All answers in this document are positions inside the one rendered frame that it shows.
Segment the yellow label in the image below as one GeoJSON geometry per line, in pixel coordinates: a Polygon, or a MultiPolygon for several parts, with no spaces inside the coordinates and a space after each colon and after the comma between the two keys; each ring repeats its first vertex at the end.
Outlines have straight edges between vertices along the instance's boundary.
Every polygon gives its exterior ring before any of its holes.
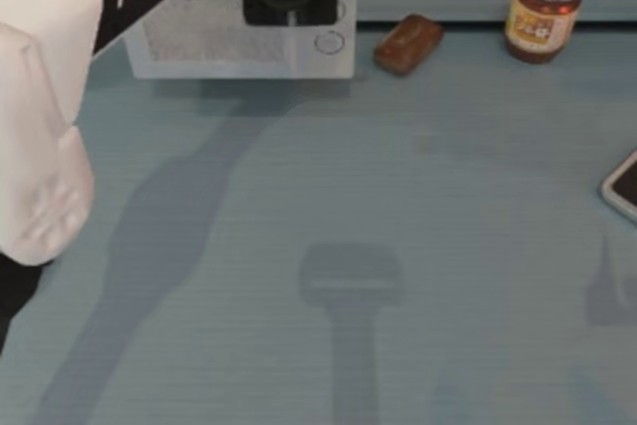
{"type": "Polygon", "coordinates": [[[507,38],[527,52],[554,52],[568,42],[576,18],[576,10],[564,15],[539,14],[529,10],[519,0],[512,0],[507,19],[507,38]]]}

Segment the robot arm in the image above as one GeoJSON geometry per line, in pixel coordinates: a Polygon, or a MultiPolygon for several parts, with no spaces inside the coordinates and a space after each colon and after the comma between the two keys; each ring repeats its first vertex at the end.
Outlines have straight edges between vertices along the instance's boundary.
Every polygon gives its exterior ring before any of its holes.
{"type": "Polygon", "coordinates": [[[16,263],[55,259],[85,224],[89,65],[161,1],[0,0],[0,251],[16,263]]]}

